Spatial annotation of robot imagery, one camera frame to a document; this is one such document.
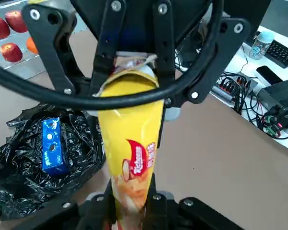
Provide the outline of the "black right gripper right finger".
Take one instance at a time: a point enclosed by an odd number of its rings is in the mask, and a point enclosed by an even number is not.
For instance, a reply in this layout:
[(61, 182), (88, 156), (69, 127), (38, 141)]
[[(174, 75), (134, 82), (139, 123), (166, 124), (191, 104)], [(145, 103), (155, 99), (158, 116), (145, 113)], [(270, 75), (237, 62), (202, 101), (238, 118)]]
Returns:
[(145, 204), (145, 230), (241, 230), (238, 224), (226, 218), (195, 197), (186, 197), (178, 203), (171, 193), (157, 191), (152, 175)]

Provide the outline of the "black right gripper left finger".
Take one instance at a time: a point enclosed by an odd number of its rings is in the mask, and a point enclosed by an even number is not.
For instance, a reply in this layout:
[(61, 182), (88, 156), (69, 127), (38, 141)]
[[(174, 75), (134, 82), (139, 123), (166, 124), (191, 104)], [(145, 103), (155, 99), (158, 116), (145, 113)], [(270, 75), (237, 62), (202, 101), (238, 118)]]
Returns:
[(110, 230), (116, 221), (111, 182), (81, 205), (59, 199), (24, 218), (13, 230)]

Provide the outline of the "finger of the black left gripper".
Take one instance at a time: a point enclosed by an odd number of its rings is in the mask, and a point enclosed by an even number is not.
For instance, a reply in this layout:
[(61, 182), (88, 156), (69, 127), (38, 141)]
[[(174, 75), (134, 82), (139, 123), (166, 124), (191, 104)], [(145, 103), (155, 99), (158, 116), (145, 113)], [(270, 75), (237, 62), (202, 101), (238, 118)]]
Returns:
[[(47, 0), (23, 7), (23, 20), (57, 91), (97, 94), (114, 68), (125, 13), (124, 0)], [(77, 15), (98, 40), (90, 84), (84, 86), (69, 44)]]
[(195, 61), (176, 80), (174, 7), (169, 0), (155, 2), (153, 26), (160, 87), (153, 101), (169, 99), (169, 107), (181, 107), (186, 101), (200, 104), (207, 97), (250, 30), (244, 19), (224, 17), (223, 5), (222, 0), (212, 2), (212, 15), (202, 48)]

